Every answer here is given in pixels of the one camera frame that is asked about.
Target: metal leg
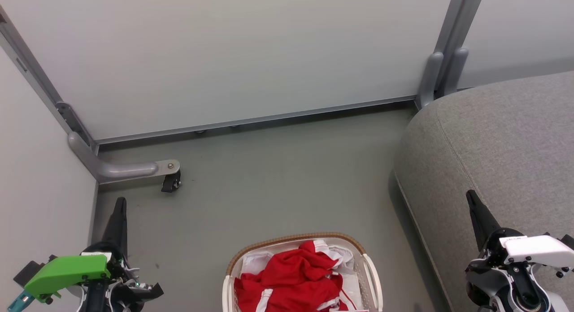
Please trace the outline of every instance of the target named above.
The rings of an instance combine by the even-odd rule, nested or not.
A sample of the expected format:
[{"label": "metal leg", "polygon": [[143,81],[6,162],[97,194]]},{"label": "metal leg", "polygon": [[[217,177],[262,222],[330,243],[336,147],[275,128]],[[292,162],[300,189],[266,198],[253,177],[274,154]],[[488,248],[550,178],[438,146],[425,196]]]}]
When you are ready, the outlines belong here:
[{"label": "metal leg", "polygon": [[425,71],[422,74],[421,85],[418,88],[417,98],[414,103],[418,110],[435,100],[435,85],[439,76],[440,67],[443,64],[443,54],[435,52],[426,61]]},{"label": "metal leg", "polygon": [[447,72],[445,73],[443,81],[439,85],[437,97],[443,97],[457,91],[459,79],[463,73],[463,68],[465,68],[467,57],[467,48],[463,47],[455,51],[452,56],[451,63],[447,66]]},{"label": "metal leg", "polygon": [[68,144],[100,184],[172,175],[180,170],[180,163],[177,160],[133,164],[107,163],[100,160],[76,132],[68,134]]}]

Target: gray fabric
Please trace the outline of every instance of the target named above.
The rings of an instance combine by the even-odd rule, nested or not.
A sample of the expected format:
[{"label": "gray fabric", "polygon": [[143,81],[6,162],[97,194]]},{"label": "gray fabric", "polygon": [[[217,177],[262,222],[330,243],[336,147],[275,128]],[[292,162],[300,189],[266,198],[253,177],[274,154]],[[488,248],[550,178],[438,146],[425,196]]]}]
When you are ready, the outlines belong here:
[{"label": "gray fabric", "polygon": [[[574,72],[494,83],[425,107],[410,122],[396,177],[455,312],[476,311],[465,267],[478,250],[465,193],[502,226],[574,236]],[[574,311],[574,275],[537,280]]]}]

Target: red clothing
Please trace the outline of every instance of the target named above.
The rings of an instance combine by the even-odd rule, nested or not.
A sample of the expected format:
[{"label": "red clothing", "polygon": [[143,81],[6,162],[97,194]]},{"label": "red clothing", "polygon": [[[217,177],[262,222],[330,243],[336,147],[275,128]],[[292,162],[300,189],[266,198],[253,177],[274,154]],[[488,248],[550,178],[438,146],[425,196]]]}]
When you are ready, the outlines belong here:
[{"label": "red clothing", "polygon": [[[242,312],[316,312],[338,306],[347,311],[339,301],[343,278],[332,271],[336,263],[317,252],[313,241],[277,253],[261,273],[244,273],[235,279],[239,308]],[[263,299],[265,289],[272,290],[267,291],[268,300]]]}]

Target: white wall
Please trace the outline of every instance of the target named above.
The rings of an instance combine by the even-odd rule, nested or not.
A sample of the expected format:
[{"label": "white wall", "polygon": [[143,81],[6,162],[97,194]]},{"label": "white wall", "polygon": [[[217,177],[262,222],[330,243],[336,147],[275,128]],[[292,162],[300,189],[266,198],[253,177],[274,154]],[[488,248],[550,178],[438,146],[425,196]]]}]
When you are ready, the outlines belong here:
[{"label": "white wall", "polygon": [[574,70],[574,0],[482,0],[459,88]]},{"label": "white wall", "polygon": [[[0,308],[7,308],[22,292],[12,278],[29,261],[45,263],[51,254],[78,255],[86,248],[96,182],[2,48],[0,141]],[[29,311],[75,311],[78,300],[61,294],[63,300],[34,302]]]},{"label": "white wall", "polygon": [[414,95],[450,0],[0,0],[96,140]]}]

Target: laundry basket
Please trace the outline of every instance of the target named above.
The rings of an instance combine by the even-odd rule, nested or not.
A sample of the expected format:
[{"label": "laundry basket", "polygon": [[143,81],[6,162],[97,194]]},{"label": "laundry basket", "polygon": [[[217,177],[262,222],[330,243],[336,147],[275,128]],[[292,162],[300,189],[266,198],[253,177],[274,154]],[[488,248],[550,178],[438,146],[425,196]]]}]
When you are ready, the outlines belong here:
[{"label": "laundry basket", "polygon": [[241,276],[241,268],[246,255],[263,251],[268,251],[272,254],[289,251],[299,248],[301,244],[309,240],[324,240],[329,246],[338,246],[351,251],[355,259],[353,269],[359,279],[363,308],[369,310],[369,312],[381,312],[383,310],[381,281],[373,261],[367,255],[363,246],[346,234],[328,232],[276,238],[247,246],[239,251],[229,263],[225,281],[223,282],[223,312],[241,312],[237,304],[237,296],[235,295],[234,280],[236,277]]}]

